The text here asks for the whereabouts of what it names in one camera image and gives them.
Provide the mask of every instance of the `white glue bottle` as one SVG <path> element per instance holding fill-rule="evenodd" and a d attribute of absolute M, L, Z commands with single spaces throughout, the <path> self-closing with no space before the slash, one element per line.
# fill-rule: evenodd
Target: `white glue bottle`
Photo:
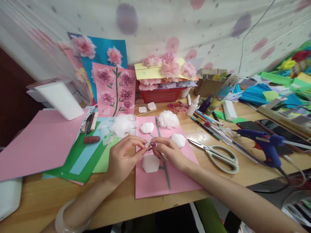
<path fill-rule="evenodd" d="M 187 111 L 188 116 L 192 116 L 194 114 L 195 109 L 198 107 L 199 99 L 200 99 L 200 96 L 198 95 L 195 98 L 195 100 L 191 103 L 191 105 Z"/>

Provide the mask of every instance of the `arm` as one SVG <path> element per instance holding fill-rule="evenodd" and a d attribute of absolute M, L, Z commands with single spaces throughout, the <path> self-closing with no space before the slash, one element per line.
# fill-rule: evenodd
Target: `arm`
<path fill-rule="evenodd" d="M 166 138 L 153 138 L 154 154 L 164 153 L 180 171 L 201 184 L 255 232 L 306 232 L 276 206 L 251 190 L 190 161 Z"/>
<path fill-rule="evenodd" d="M 67 227 L 76 229 L 92 217 L 98 206 L 126 179 L 136 162 L 147 151 L 145 143 L 139 137 L 127 136 L 110 149 L 107 172 L 64 210 L 63 220 Z M 139 146 L 141 149 L 133 156 L 126 156 L 132 146 Z M 56 232 L 55 220 L 42 232 Z"/>

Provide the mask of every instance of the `smartphone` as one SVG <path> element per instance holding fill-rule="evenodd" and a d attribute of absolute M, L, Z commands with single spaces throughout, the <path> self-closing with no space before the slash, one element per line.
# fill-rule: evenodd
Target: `smartphone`
<path fill-rule="evenodd" d="M 288 141 L 292 141 L 292 142 L 304 144 L 307 146 L 311 146 L 311 144 L 309 142 L 306 142 L 302 138 L 300 138 L 297 135 L 291 133 L 290 131 L 284 129 L 282 126 L 278 125 L 277 123 L 275 123 L 269 119 L 258 120 L 258 121 L 256 121 L 256 123 L 270 134 L 276 134 L 276 135 L 279 135 L 279 136 L 286 138 Z M 311 151 L 311 150 L 309 150 L 307 148 L 303 148 L 303 147 L 293 146 L 293 145 L 289 145 L 289 144 L 288 144 L 288 146 L 297 152 L 309 152 L 309 151 Z"/>
<path fill-rule="evenodd" d="M 253 121 L 245 121 L 237 123 L 241 129 L 249 129 L 254 131 L 259 131 L 268 134 L 265 130 L 263 130 L 259 125 L 257 125 Z M 287 146 L 277 146 L 275 147 L 279 156 L 293 154 L 293 151 L 289 149 Z"/>

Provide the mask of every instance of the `phone screen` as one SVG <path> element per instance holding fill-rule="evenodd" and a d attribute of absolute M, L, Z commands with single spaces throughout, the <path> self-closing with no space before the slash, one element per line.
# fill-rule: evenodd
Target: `phone screen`
<path fill-rule="evenodd" d="M 274 123 L 271 120 L 264 119 L 264 120 L 259 120 L 258 122 L 260 124 L 262 124 L 264 127 L 266 127 L 267 129 L 271 130 L 273 133 L 286 138 L 288 141 L 292 141 L 292 142 L 304 144 L 307 146 L 311 146 L 310 143 L 308 143 L 305 140 L 303 140 L 302 138 L 294 135 L 293 133 L 287 131 L 286 129 L 284 129 L 283 127 L 279 126 L 277 123 Z M 296 146 L 296 147 L 302 151 L 309 151 L 309 149 L 306 149 L 303 147 L 299 147 L 299 146 Z"/>
<path fill-rule="evenodd" d="M 259 132 L 266 133 L 270 136 L 269 133 L 267 133 L 263 128 L 261 128 L 259 125 L 257 125 L 253 121 L 240 122 L 240 123 L 237 123 L 237 125 L 242 129 L 259 131 Z M 293 151 L 287 146 L 276 146 L 275 149 L 279 156 L 293 154 Z"/>

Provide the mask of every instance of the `purple glue bottle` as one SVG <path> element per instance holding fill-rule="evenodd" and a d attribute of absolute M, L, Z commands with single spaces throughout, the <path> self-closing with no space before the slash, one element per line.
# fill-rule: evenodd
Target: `purple glue bottle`
<path fill-rule="evenodd" d="M 207 97 L 207 98 L 203 101 L 202 105 L 201 105 L 200 108 L 199 108 L 199 111 L 200 111 L 200 112 L 204 113 L 204 112 L 206 111 L 206 109 L 209 107 L 209 105 L 211 104 L 212 95 L 213 95 L 213 94 L 211 94 L 209 97 Z"/>

